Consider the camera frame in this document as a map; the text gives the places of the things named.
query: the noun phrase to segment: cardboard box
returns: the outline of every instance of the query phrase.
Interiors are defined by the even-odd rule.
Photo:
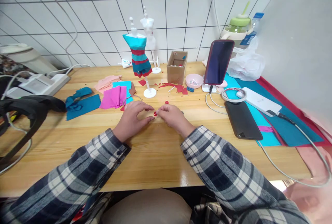
[[[172,51],[167,63],[168,83],[183,84],[187,59],[188,52]]]

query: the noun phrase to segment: mannequin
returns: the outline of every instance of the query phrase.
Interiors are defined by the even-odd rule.
[[[159,58],[157,57],[157,62],[155,59],[155,55],[154,55],[154,50],[156,49],[156,39],[153,36],[153,23],[154,20],[152,18],[149,18],[148,14],[146,13],[146,8],[145,6],[143,6],[144,8],[144,18],[140,20],[140,22],[143,25],[144,28],[144,32],[146,34],[146,46],[151,49],[152,52],[152,60],[153,60],[153,64],[154,64],[154,68],[152,68],[152,73],[160,73],[162,70],[161,68],[159,68],[159,64],[157,64],[159,62]]]
[[[131,21],[131,33],[123,35],[124,40],[130,47],[132,52],[131,61],[132,61],[132,69],[134,75],[137,77],[145,77],[146,86],[148,89],[144,91],[144,96],[146,98],[152,98],[157,94],[157,91],[154,88],[150,88],[147,76],[152,72],[151,64],[149,59],[145,55],[145,46],[147,42],[147,38],[144,35],[141,35],[137,32],[137,28],[135,28],[133,23],[133,18],[130,17]]]

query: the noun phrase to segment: white dress form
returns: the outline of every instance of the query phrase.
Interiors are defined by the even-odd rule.
[[[146,8],[144,8],[144,18],[140,20],[143,25],[144,32],[146,34],[146,46],[151,49],[152,52],[152,60],[154,64],[154,68],[152,68],[152,73],[160,73],[162,70],[159,68],[159,58],[157,57],[157,61],[155,59],[154,50],[156,49],[156,39],[153,36],[153,23],[154,20],[149,18],[148,14],[146,13]]]
[[[129,18],[130,22],[131,22],[131,33],[130,34],[127,34],[126,36],[130,36],[130,37],[134,37],[134,38],[146,38],[144,35],[141,35],[137,32],[137,28],[135,28],[134,26],[134,22],[133,22],[133,18],[130,17]],[[147,77],[145,76],[145,81],[146,81],[146,86],[148,89],[146,89],[143,93],[144,97],[146,98],[153,98],[156,94],[157,94],[157,91],[156,89],[154,88],[150,88],[150,85],[149,85],[149,81],[147,79]]]

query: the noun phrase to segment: smartphone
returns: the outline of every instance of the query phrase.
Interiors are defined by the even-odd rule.
[[[240,103],[226,101],[225,105],[234,134],[237,138],[263,140],[262,133],[258,129],[258,126],[244,101]]]
[[[219,85],[223,83],[233,48],[233,40],[215,40],[211,43],[204,84]]]

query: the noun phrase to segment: wooden desk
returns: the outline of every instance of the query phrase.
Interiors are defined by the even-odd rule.
[[[137,95],[147,104],[158,109],[166,100],[169,101],[170,104],[179,107],[193,125],[204,125],[232,143],[268,180],[285,179],[268,161],[255,141],[240,140],[234,136],[228,116],[210,110],[205,104],[206,93],[201,89],[182,95],[176,93],[175,88],[169,93],[171,87],[158,88],[154,85],[167,81],[166,65],[162,64],[160,67],[164,73],[149,76],[151,86],[157,90],[156,97],[151,99],[143,96],[146,87],[138,83],[141,79],[133,75],[132,69],[123,69],[121,66],[75,69],[70,74],[71,80],[55,97],[64,101],[77,89],[85,86],[97,93],[93,86],[98,80],[108,75],[121,74],[123,80],[131,80],[134,83]],[[204,71],[201,62],[187,64],[186,74],[203,74]],[[223,104],[222,98],[218,95],[213,95],[213,98],[216,103]],[[152,116],[153,112],[143,112],[140,117],[148,115]],[[50,170],[67,161],[77,148],[86,145],[91,138],[107,128],[114,128],[121,116],[120,109],[97,109],[66,121],[65,114],[49,112],[47,119],[33,136],[33,144],[27,155],[0,176],[0,197],[20,196]],[[17,141],[21,136],[22,132],[9,129],[0,138],[0,152],[3,152],[0,155],[6,153],[11,147],[10,143]],[[182,154],[182,141],[172,128],[157,117],[145,130],[131,139],[132,151],[102,191],[203,185]],[[266,150],[276,165],[288,175],[298,179],[311,176],[295,148],[278,146],[267,147]]]

